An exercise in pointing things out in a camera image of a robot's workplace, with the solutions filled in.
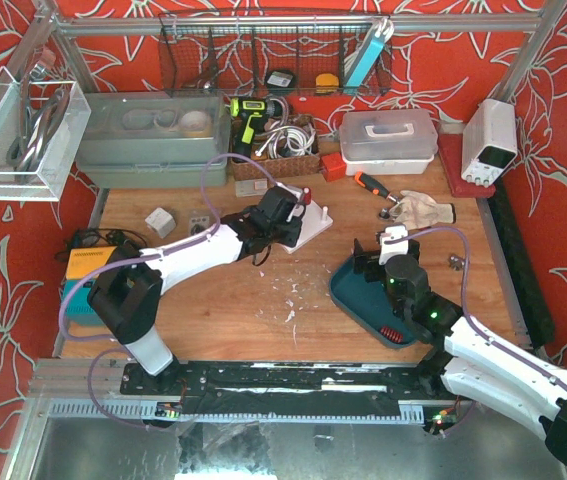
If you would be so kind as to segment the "grey timer controller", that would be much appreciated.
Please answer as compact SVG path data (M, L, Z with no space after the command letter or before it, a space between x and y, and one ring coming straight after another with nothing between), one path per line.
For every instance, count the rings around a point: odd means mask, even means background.
M207 230L210 226L210 217L208 215L194 215L189 218L188 232L190 236L197 235Z

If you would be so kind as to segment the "beige work glove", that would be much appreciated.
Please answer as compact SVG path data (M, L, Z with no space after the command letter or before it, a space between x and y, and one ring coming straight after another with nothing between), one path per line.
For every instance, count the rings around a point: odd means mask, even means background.
M451 203L438 203L428 194L412 190L402 190L401 195L400 201L390 209L390 216L408 231L456 222L455 207Z

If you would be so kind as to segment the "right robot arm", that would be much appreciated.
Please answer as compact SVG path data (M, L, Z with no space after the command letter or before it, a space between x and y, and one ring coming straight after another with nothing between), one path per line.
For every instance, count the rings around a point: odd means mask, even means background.
M524 426L567 467L567 370L490 331L435 293L419 264L415 240L366 251L353 246L353 269L381 284L393 315L431 345L418 365L423 390L465 397Z

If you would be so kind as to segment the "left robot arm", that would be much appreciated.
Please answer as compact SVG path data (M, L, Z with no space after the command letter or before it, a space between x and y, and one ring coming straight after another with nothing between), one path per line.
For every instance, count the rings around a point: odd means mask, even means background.
M118 247L88 294L88 303L146 374L176 363L155 327L167 290L209 269L254 259L280 244L297 245L311 190L278 183L258 204L225 215L203 232L156 249Z

